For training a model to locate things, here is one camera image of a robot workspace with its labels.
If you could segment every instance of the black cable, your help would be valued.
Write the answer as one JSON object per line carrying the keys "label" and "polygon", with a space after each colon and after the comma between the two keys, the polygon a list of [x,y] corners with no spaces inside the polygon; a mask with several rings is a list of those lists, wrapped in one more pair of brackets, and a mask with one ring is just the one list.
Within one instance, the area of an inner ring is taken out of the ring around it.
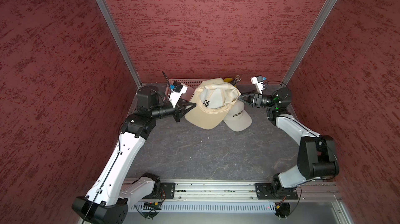
{"label": "black cable", "polygon": [[299,205],[299,203],[300,203],[300,199],[301,199],[301,194],[303,193],[303,190],[301,189],[301,187],[299,187],[300,188],[300,196],[299,196],[299,200],[297,201],[297,204],[296,204],[296,206],[293,208],[293,211],[292,212],[290,212],[287,216],[289,216],[289,215],[291,215],[295,210],[296,210],[296,208],[297,208],[297,206]]}
{"label": "black cable", "polygon": [[[310,133],[310,134],[312,134],[313,136],[315,136],[315,137],[317,137],[317,138],[320,138],[320,137],[318,137],[318,136],[316,136],[314,133],[312,133],[311,131],[312,130],[308,130],[307,128],[305,128],[303,125],[301,125],[299,122],[297,122],[296,120],[294,121],[295,123],[297,123],[297,125],[299,125],[300,127],[302,127],[303,129],[305,129],[308,133]],[[323,143],[323,144],[325,144],[325,146],[327,147],[327,149],[329,149],[331,152],[332,152],[332,155],[334,156],[334,158],[335,158],[335,160],[336,160],[336,163],[337,164],[339,164],[339,161],[338,161],[338,158],[336,157],[336,155],[335,155],[335,153],[333,152],[333,150],[325,143],[325,142],[322,142],[322,141],[320,141],[321,143]]]}
{"label": "black cable", "polygon": [[161,100],[162,100],[163,103],[168,103],[168,102],[170,101],[170,99],[167,97],[167,95],[165,95],[165,94],[162,95],[160,91],[155,91],[155,90],[153,90],[152,88],[151,88],[150,90],[152,90],[152,91],[154,91],[155,93],[157,93],[157,94],[161,97]]}
{"label": "black cable", "polygon": [[[121,133],[121,128],[122,128],[123,124],[124,124],[124,123],[122,123],[122,124],[120,125],[120,128],[119,128],[120,133]],[[82,220],[82,224],[85,222],[85,219],[86,219],[86,217],[88,216],[88,213],[89,213],[90,209],[92,208],[94,201],[96,200],[96,198],[97,198],[99,192],[101,191],[101,188],[104,186],[104,183],[106,182],[108,175],[110,174],[110,172],[111,172],[111,170],[112,170],[112,168],[113,168],[115,162],[117,161],[118,156],[120,155],[120,152],[121,152],[121,143],[120,143],[120,134],[119,134],[119,133],[118,133],[118,150],[119,150],[119,152],[117,153],[117,157],[115,158],[114,162],[112,163],[110,170],[108,171],[108,173],[107,173],[107,175],[106,175],[106,177],[105,177],[103,183],[101,184],[101,186],[99,187],[99,189],[98,189],[98,191],[97,191],[97,193],[96,193],[96,196],[94,197],[92,203],[90,204],[90,207],[89,207],[89,209],[88,209],[87,212],[86,212],[85,218],[83,218],[83,220]]]}
{"label": "black cable", "polygon": [[275,81],[275,80],[267,80],[267,82],[280,82],[280,83],[283,83],[287,88],[289,88],[288,86],[287,86],[287,84],[286,83],[284,83],[284,82],[282,82],[282,81]]}
{"label": "black cable", "polygon": [[[150,215],[150,213],[151,213],[152,211],[154,211],[154,215],[153,215],[152,217],[150,217],[149,215]],[[156,215],[158,215],[158,212],[156,211],[155,208],[153,208],[152,210],[150,210],[149,212],[147,212],[147,218],[148,218],[148,219],[149,219],[149,218],[154,218],[154,217],[156,217]]]}
{"label": "black cable", "polygon": [[138,208],[136,207],[136,205],[135,205],[135,208],[136,208],[137,212],[138,212],[141,216],[143,216],[143,218],[147,219],[146,216],[144,216],[141,212],[139,212],[139,210],[138,210]]}

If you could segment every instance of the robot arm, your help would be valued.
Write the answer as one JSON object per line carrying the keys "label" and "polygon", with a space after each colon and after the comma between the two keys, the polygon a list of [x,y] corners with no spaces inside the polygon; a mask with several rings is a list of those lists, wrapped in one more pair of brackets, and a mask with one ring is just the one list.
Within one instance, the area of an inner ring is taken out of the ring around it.
{"label": "robot arm", "polygon": [[339,173],[333,139],[298,122],[287,111],[291,97],[291,91],[283,87],[272,95],[248,92],[238,98],[251,107],[267,108],[270,122],[285,131],[299,145],[297,165],[274,176],[270,190],[277,197],[285,195],[286,189],[293,189],[313,179],[334,177]]}
{"label": "robot arm", "polygon": [[128,212],[140,199],[160,194],[160,178],[145,173],[124,191],[120,191],[125,176],[140,148],[143,146],[156,119],[173,116],[176,122],[196,104],[180,99],[187,87],[179,82],[166,103],[159,102],[160,92],[155,86],[137,91],[137,108],[121,128],[118,143],[103,172],[84,197],[77,197],[72,209],[83,219],[94,224],[122,223]]}

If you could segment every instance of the cap brim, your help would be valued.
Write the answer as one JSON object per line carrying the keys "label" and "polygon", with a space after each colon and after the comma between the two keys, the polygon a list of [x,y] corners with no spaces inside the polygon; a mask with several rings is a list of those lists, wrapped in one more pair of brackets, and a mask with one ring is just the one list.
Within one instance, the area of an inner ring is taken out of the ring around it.
{"label": "cap brim", "polygon": [[198,105],[200,106],[194,107],[194,109],[185,115],[185,119],[203,129],[212,129],[217,127],[217,125],[223,121],[229,112],[229,110],[226,110],[224,112],[210,114],[202,111],[201,107],[203,105],[201,103]]}
{"label": "cap brim", "polygon": [[240,117],[239,119],[224,120],[224,122],[233,131],[242,131],[251,125],[252,120],[251,120],[251,117],[249,116],[249,114],[246,111],[243,111],[242,117]]}

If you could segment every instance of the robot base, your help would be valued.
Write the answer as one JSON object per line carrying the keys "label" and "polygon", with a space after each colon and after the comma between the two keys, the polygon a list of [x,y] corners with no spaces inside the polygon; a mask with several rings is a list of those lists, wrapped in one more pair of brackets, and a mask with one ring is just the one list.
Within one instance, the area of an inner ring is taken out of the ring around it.
{"label": "robot base", "polygon": [[271,183],[255,183],[258,200],[297,200],[299,197],[294,188],[284,188],[280,185],[278,174],[274,175]]}
{"label": "robot base", "polygon": [[119,198],[117,203],[112,206],[103,206],[89,201],[86,197],[77,197],[72,205],[72,209],[90,223],[95,224],[122,224],[128,213],[128,199]]}

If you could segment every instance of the baseball cap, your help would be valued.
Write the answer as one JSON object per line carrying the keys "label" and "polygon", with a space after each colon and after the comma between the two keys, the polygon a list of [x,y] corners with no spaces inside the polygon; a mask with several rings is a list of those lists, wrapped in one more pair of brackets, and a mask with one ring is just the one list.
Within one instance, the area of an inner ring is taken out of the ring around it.
{"label": "baseball cap", "polygon": [[252,120],[249,114],[244,111],[244,103],[236,100],[236,103],[224,118],[224,122],[233,131],[242,131],[251,125]]}
{"label": "baseball cap", "polygon": [[239,90],[221,78],[203,81],[190,100],[197,106],[186,113],[185,118],[198,127],[215,128],[234,106],[238,96]]}

